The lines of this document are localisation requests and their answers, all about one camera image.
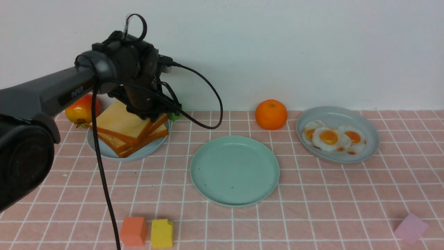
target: light blue plate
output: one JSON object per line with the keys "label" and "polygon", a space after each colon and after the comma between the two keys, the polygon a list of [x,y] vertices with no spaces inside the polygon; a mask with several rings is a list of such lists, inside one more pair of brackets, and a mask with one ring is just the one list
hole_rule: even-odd
{"label": "light blue plate", "polygon": [[220,137],[202,146],[190,167],[191,180],[207,199],[221,205],[253,205],[279,182],[279,164],[262,143],[243,136]]}
{"label": "light blue plate", "polygon": [[[171,127],[171,121],[165,122],[165,126],[170,130]],[[92,135],[92,130],[88,129],[88,132],[86,134],[87,142],[89,147],[92,149],[92,151],[95,152],[94,148],[94,138]],[[154,153],[157,149],[162,146],[162,144],[165,142],[167,137],[159,138],[155,141],[152,141],[151,143],[147,144],[143,148],[139,149],[138,151],[134,152],[132,155],[126,157],[126,158],[119,158],[116,153],[108,146],[106,145],[102,140],[99,138],[99,147],[100,147],[100,154],[102,155],[102,158],[108,159],[110,161],[135,161],[138,159],[145,158],[149,156],[150,154]]]}
{"label": "light blue plate", "polygon": [[[305,125],[312,120],[321,120],[327,126],[333,128],[337,128],[340,125],[351,125],[359,129],[365,134],[367,139],[364,150],[358,154],[351,155],[346,152],[325,152],[307,145],[304,140],[302,140],[302,131]],[[305,111],[297,119],[296,130],[305,149],[319,159],[334,164],[346,165],[366,161],[376,154],[380,144],[378,130],[369,120],[355,111],[340,107],[321,106]]]}

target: foam cube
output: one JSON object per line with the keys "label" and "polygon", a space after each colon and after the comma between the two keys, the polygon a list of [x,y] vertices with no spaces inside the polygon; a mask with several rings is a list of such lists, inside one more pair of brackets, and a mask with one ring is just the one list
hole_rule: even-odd
{"label": "foam cube", "polygon": [[427,223],[416,215],[409,214],[396,228],[395,235],[412,246],[427,229]]}
{"label": "foam cube", "polygon": [[173,247],[173,223],[168,219],[153,220],[151,225],[151,247],[164,249]]}
{"label": "foam cube", "polygon": [[147,233],[148,225],[144,217],[126,217],[120,230],[120,239],[125,246],[143,246]]}

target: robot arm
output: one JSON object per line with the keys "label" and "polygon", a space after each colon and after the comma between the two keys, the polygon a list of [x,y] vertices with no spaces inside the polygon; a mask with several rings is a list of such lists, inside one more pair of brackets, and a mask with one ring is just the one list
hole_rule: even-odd
{"label": "robot arm", "polygon": [[[54,117],[100,83],[99,93],[121,100],[142,119],[175,113],[152,98],[162,94],[157,81],[172,59],[153,45],[120,31],[76,58],[75,66],[0,90],[0,212],[33,191],[47,176],[60,134]],[[116,81],[136,87],[120,86]]]}

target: pink tiled tablecloth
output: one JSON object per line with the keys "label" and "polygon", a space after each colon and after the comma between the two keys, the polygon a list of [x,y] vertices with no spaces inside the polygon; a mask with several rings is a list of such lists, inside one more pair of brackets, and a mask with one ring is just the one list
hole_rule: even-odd
{"label": "pink tiled tablecloth", "polygon": [[[444,112],[362,111],[377,127],[380,151],[357,165],[332,165],[305,151],[296,135],[299,111],[287,125],[264,131],[253,112],[226,112],[219,129],[174,122],[157,152],[119,164],[104,160],[121,226],[126,216],[174,222],[180,250],[443,250]],[[218,112],[193,112],[215,125]],[[84,129],[61,114],[62,142],[53,170],[33,193],[0,215],[0,249],[115,249],[110,217]],[[231,209],[208,202],[194,188],[189,164],[210,139],[241,135],[275,153],[278,188],[256,206]],[[430,225],[414,246],[394,229],[409,213]],[[150,249],[147,244],[140,249]]]}

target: bread slice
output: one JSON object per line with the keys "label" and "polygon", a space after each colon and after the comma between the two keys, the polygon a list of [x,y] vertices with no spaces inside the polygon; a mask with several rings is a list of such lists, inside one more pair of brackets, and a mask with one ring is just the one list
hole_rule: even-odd
{"label": "bread slice", "polygon": [[126,158],[126,157],[132,155],[137,150],[139,150],[139,149],[143,148],[144,146],[148,145],[152,141],[157,140],[157,139],[162,138],[162,137],[165,137],[168,134],[169,134],[169,132],[168,132],[167,127],[164,124],[162,124],[151,135],[149,135],[144,140],[142,140],[141,143],[137,144],[136,146],[130,148],[127,151],[118,153],[117,155],[119,156],[119,158]]}
{"label": "bread slice", "polygon": [[166,117],[166,119],[165,118],[158,119],[157,122],[153,123],[153,125],[151,125],[150,128],[147,130],[147,133],[150,133],[150,134],[148,136],[145,136],[138,143],[133,143],[133,142],[128,143],[128,142],[122,141],[118,137],[115,137],[115,136],[112,136],[112,135],[108,135],[108,134],[105,134],[105,133],[97,133],[97,135],[100,138],[100,140],[102,140],[117,155],[119,155],[120,153],[128,151],[131,148],[137,147],[139,145],[142,145],[142,147],[145,146],[146,145],[145,142],[147,141],[147,138],[149,138],[151,135],[153,135],[155,133],[159,133],[159,132],[162,132],[162,131],[166,130],[167,133],[164,136],[168,135],[168,129],[164,125],[164,123],[167,120],[168,120],[168,117]]}
{"label": "bread slice", "polygon": [[[161,114],[156,123],[163,124],[167,120],[168,116]],[[157,128],[152,128],[153,124],[155,123],[150,119],[142,120],[135,114],[127,112],[127,106],[116,100],[97,117],[97,132],[102,134],[101,139],[103,140],[106,140],[104,135],[108,135],[118,138],[132,147],[138,145]]]}

